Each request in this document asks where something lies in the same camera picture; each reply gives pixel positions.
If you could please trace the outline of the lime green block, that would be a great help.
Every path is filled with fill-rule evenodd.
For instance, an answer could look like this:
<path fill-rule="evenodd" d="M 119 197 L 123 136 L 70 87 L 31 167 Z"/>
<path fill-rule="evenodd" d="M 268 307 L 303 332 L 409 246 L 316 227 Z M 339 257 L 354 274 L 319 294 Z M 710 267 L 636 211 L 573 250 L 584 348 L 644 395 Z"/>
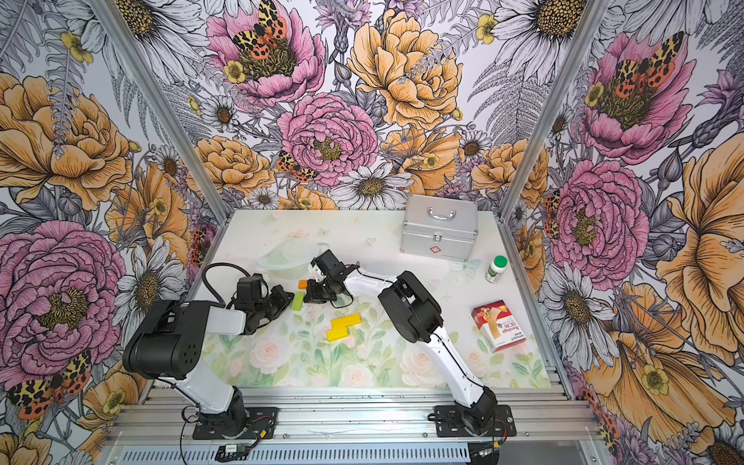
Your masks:
<path fill-rule="evenodd" d="M 304 305 L 304 298 L 305 294 L 303 292 L 298 292 L 294 295 L 291 305 L 291 309 L 294 312 L 300 312 L 300 310 L 302 310 L 302 306 Z"/>

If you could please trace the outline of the yellow long block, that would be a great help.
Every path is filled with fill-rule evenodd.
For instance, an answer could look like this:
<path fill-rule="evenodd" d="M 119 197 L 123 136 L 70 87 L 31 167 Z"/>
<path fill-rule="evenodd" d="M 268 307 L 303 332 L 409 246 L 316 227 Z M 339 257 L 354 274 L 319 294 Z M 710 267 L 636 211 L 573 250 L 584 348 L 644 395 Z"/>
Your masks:
<path fill-rule="evenodd" d="M 360 314 L 352 314 L 332 320 L 331 327 L 333 329 L 346 329 L 346 327 L 359 325 L 361 322 L 362 317 L 360 317 Z"/>
<path fill-rule="evenodd" d="M 349 336 L 348 329 L 346 327 L 333 327 L 327 331 L 327 341 L 335 342 L 338 340 L 345 339 Z"/>

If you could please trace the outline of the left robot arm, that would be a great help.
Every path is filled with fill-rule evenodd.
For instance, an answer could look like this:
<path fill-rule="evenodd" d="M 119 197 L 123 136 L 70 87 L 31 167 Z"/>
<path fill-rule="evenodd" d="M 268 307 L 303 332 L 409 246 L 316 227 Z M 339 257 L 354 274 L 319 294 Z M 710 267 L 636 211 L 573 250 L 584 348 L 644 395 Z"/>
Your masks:
<path fill-rule="evenodd" d="M 157 300 L 127 342 L 123 366 L 191 401 L 203 434 L 236 438 L 247 430 L 248 413 L 240 390 L 202 360 L 205 337 L 253 335 L 294 300 L 280 285 L 269 288 L 261 274 L 241 277 L 229 301 Z"/>

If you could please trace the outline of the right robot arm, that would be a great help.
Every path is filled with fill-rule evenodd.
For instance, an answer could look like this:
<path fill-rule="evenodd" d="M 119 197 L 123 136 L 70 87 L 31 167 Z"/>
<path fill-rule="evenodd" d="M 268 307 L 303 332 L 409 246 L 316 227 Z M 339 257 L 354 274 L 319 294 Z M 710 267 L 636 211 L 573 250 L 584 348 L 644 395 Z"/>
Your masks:
<path fill-rule="evenodd" d="M 399 335 L 418 345 L 440 370 L 460 423 L 473 436 L 483 436 L 494 426 L 498 401 L 457 352 L 446 331 L 440 304 L 410 271 L 397 276 L 372 273 L 345 265 L 331 250 L 312 259 L 314 277 L 307 282 L 307 303 L 335 303 L 341 296 L 377 298 Z"/>

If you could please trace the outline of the clear glass bowl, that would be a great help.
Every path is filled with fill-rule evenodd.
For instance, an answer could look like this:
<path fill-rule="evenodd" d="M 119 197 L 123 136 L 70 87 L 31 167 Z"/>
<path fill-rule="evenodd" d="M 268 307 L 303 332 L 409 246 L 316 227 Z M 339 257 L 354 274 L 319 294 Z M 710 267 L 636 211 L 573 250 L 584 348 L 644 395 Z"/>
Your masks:
<path fill-rule="evenodd" d="M 300 279 L 312 273 L 311 262 L 327 250 L 327 244 L 306 238 L 289 238 L 257 261 L 257 267 L 280 279 Z"/>

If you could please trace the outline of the silver metal case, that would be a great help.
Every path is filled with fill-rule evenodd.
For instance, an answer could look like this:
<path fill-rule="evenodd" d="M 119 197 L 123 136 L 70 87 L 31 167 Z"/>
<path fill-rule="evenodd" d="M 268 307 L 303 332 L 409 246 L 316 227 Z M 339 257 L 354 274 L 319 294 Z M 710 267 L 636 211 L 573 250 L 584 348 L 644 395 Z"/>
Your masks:
<path fill-rule="evenodd" d="M 450 261 L 470 259 L 479 234 L 471 201 L 412 195 L 402 223 L 400 251 Z"/>

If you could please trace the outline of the white green-capped bottle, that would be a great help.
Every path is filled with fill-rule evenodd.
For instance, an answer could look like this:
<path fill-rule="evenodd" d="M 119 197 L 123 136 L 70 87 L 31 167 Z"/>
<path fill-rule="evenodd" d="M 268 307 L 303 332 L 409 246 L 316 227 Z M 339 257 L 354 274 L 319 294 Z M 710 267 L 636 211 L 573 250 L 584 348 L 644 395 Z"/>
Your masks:
<path fill-rule="evenodd" d="M 486 275 L 484 275 L 484 277 L 486 277 L 486 280 L 489 283 L 494 283 L 506 272 L 508 266 L 509 260 L 507 257 L 503 255 L 496 256 L 489 264 L 489 267 L 486 270 Z"/>

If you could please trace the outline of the red bandage box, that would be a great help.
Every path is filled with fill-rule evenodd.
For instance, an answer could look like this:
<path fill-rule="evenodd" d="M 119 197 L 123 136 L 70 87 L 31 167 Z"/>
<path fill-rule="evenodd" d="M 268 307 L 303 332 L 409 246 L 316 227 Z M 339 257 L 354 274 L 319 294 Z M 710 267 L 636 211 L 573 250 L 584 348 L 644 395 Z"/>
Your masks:
<path fill-rule="evenodd" d="M 476 307 L 471 316 L 492 353 L 521 344 L 527 339 L 504 300 Z"/>

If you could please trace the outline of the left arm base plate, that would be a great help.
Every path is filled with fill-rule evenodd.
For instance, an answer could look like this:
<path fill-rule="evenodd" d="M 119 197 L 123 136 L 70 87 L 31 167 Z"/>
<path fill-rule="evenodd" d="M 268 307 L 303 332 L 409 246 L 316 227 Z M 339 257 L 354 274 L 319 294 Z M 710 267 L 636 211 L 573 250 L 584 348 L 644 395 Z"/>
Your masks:
<path fill-rule="evenodd" d="M 199 414 L 192 438 L 197 441 L 272 439 L 279 409 L 245 408 L 242 413 Z"/>

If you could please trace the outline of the aluminium rail frame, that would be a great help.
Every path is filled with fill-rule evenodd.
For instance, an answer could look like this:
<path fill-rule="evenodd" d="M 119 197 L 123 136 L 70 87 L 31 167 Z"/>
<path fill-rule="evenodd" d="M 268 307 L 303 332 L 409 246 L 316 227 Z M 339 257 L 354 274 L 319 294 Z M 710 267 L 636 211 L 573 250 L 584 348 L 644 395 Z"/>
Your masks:
<path fill-rule="evenodd" d="M 492 437 L 502 464 L 608 464 L 599 424 L 560 386 L 498 389 Z M 212 464 L 246 449 L 250 464 L 471 463 L 487 438 L 447 437 L 431 415 L 445 389 L 246 389 L 255 422 L 239 438 L 198 440 L 195 414 L 170 389 L 126 408 L 106 439 L 104 464 Z"/>

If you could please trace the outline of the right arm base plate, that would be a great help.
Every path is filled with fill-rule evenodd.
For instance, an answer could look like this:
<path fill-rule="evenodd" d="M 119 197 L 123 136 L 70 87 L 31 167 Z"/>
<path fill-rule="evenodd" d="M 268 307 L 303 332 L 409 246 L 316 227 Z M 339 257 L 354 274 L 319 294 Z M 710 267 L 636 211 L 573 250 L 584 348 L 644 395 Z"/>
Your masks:
<path fill-rule="evenodd" d="M 439 438 L 509 439 L 517 436 L 511 411 L 507 405 L 497 405 L 491 413 L 465 409 L 458 404 L 439 405 L 428 414 L 427 420 L 434 423 Z"/>

